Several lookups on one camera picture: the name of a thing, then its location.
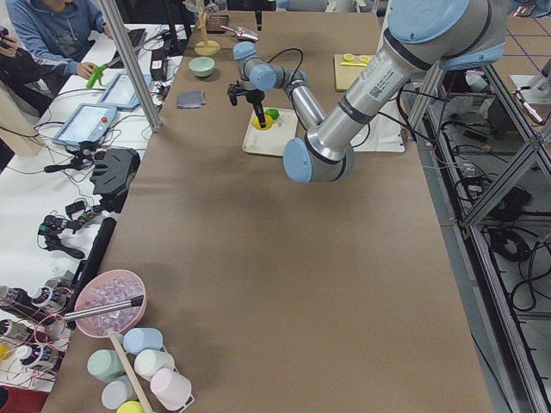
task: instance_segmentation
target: blue sweater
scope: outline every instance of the blue sweater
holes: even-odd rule
[[[90,50],[92,30],[103,33],[102,12],[90,0],[73,0],[62,13],[42,0],[6,0],[15,32],[37,63],[61,75],[75,75]]]

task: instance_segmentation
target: cup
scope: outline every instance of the cup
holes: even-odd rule
[[[0,385],[0,413],[40,413],[48,393]]]
[[[131,401],[123,403],[117,413],[145,413],[145,410],[140,402]]]
[[[163,334],[157,329],[131,329],[124,335],[122,345],[128,353],[134,355],[147,349],[160,350],[163,347]]]
[[[110,383],[125,373],[114,350],[97,350],[88,359],[88,372],[103,383]]]
[[[161,368],[153,375],[150,388],[167,410],[179,410],[190,403],[191,382],[168,368]]]
[[[144,350],[134,361],[134,370],[147,381],[152,381],[153,375],[161,368],[174,370],[174,357],[164,351]]]
[[[136,392],[126,374],[113,380],[105,386],[102,393],[102,403],[106,409],[117,410],[128,400],[136,400]]]

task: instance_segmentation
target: yellow lemon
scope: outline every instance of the yellow lemon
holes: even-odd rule
[[[269,114],[264,114],[264,117],[266,118],[266,127],[260,127],[260,122],[258,122],[258,116],[255,116],[255,119],[253,119],[251,122],[251,124],[259,131],[267,131],[274,125],[274,120]]]

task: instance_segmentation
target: wooden table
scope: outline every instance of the wooden table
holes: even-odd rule
[[[254,28],[253,14],[231,24]],[[326,109],[333,55],[379,39],[372,15],[264,13],[263,27],[259,54],[301,48]],[[291,182],[281,159],[242,151],[251,106],[230,106],[235,40],[216,40],[211,77],[184,59],[102,265],[143,278],[140,325],[190,378],[189,411],[493,411],[415,147],[360,153],[340,182]],[[195,89],[206,106],[176,109]],[[265,106],[290,108],[280,91]],[[103,411],[86,373],[97,348],[108,341],[76,334],[44,412]]]

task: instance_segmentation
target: robotic arm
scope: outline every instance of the robotic arm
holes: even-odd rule
[[[268,65],[254,45],[234,47],[244,95],[284,89],[308,128],[285,147],[283,166],[296,182],[336,181],[350,172],[350,141],[414,73],[439,62],[443,70],[488,65],[505,49],[503,0],[394,0],[384,43],[369,66],[328,114],[307,86],[306,75]]]

